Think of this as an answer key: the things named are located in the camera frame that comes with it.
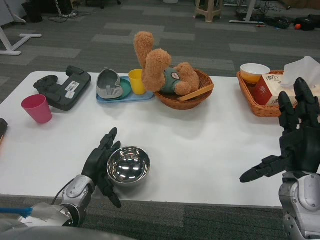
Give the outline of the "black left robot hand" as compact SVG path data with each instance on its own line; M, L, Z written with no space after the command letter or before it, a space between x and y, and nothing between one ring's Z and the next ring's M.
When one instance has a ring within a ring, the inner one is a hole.
M117 133L118 129L114 127L102 138L100 145L92 151L86 160L81 174L89 177L102 195L108 197L111 203L120 209L121 202L113 190L114 185L107 172L109 158L121 147L120 141L114 143Z

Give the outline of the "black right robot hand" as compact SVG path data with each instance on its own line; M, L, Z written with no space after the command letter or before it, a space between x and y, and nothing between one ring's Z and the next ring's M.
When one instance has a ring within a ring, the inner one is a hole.
M320 104L306 81L299 77L294 83L296 107L285 91L279 94L280 156L270 155L243 173L241 183L272 177L283 171L317 173L320 167Z

